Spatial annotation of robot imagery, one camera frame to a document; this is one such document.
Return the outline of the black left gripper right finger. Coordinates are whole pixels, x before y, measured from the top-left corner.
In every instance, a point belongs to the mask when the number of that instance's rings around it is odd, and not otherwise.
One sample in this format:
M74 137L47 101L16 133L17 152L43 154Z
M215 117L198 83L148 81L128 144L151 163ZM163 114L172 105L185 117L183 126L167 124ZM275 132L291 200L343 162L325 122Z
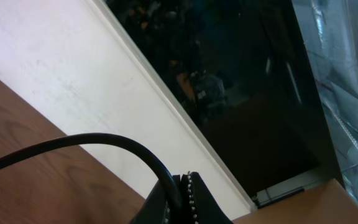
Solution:
M181 178L183 198L182 223L232 224L215 201L197 172L188 172Z

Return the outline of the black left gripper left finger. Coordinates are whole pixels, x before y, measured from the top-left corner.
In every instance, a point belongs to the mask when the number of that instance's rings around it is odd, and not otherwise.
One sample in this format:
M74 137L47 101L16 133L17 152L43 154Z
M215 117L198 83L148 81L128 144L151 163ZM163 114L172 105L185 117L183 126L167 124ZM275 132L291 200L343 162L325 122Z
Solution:
M158 180L145 203L129 224L180 224L181 216L168 204L165 190Z

